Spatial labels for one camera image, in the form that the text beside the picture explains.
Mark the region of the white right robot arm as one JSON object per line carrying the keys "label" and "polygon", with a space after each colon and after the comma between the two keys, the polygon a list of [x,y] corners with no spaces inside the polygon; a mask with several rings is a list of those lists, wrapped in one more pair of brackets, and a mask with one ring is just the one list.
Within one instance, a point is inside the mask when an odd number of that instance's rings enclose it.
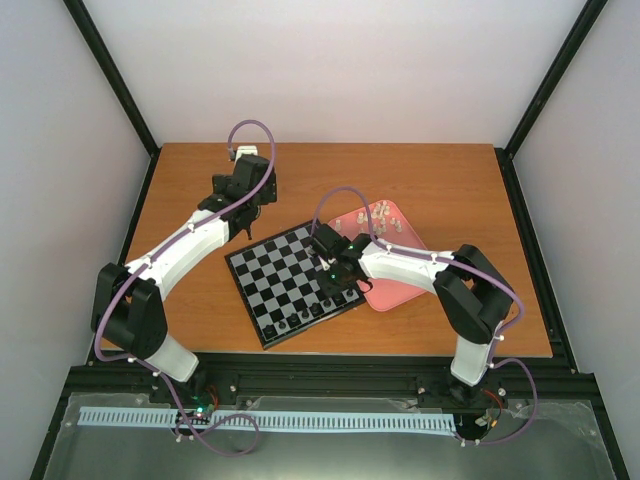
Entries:
{"label": "white right robot arm", "polygon": [[331,226],[314,222],[310,249],[321,269],[317,282],[333,296],[372,286],[375,280],[409,285],[435,295],[457,335],[450,372],[454,379],[474,387],[494,367],[495,344],[508,327],[512,306],[524,304],[487,257],[464,244],[456,251],[426,251],[395,245],[366,233],[349,239]]}

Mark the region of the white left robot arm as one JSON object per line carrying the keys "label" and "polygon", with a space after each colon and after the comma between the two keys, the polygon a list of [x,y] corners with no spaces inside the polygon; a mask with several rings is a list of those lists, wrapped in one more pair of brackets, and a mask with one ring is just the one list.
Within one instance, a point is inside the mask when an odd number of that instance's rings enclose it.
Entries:
{"label": "white left robot arm", "polygon": [[125,266],[104,266],[91,319],[96,357],[140,361],[172,378],[174,392],[184,401],[201,400],[208,378],[197,370],[197,356],[169,333],[164,301],[201,260],[239,232],[250,232],[261,207],[276,201],[274,162],[243,153],[232,174],[213,177],[213,193],[180,229]]}

